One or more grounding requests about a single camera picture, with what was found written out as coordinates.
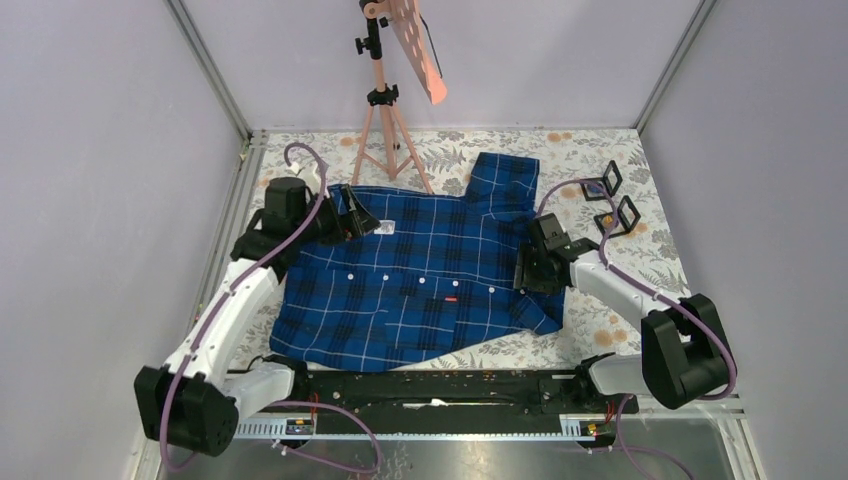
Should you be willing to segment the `blue plaid shirt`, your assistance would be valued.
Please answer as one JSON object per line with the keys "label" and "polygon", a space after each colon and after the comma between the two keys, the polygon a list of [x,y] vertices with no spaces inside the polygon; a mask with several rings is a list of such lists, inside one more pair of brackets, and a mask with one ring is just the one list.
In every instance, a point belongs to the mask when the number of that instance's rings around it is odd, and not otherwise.
{"label": "blue plaid shirt", "polygon": [[482,153],[460,196],[355,186],[378,228],[302,249],[285,278],[270,350],[383,372],[517,332],[559,331],[564,294],[513,285],[539,173],[536,159]]}

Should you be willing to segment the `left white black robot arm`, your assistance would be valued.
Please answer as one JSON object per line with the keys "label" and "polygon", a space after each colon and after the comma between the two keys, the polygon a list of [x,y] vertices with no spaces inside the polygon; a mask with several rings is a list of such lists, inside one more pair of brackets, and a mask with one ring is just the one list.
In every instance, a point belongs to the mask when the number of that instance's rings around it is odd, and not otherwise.
{"label": "left white black robot arm", "polygon": [[378,225],[349,184],[311,188],[301,178],[273,179],[197,323],[162,366],[144,366],[135,377],[146,438],[218,456],[240,422],[271,404],[304,407],[311,387],[291,364],[263,364],[236,378],[229,365],[249,322],[305,247],[357,240]]}

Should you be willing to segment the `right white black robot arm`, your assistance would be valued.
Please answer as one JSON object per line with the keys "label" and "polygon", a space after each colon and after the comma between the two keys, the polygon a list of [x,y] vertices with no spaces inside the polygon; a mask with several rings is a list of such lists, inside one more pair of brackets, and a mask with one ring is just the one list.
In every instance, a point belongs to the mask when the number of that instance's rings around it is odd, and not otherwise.
{"label": "right white black robot arm", "polygon": [[582,361],[575,402],[597,412],[618,395],[649,395],[668,409],[729,395],[738,369],[714,302],[703,294],[674,298],[615,266],[600,245],[571,239],[553,214],[530,221],[514,285],[559,294],[568,288],[595,297],[640,334],[634,355],[604,354]]}

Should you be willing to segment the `black jewelry box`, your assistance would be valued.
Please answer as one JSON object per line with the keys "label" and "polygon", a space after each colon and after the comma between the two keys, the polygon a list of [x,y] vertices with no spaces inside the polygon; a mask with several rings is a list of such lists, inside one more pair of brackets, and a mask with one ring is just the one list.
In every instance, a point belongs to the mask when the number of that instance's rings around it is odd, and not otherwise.
{"label": "black jewelry box", "polygon": [[597,229],[609,239],[632,233],[642,218],[640,210],[629,195],[624,195],[615,210],[593,217]]}

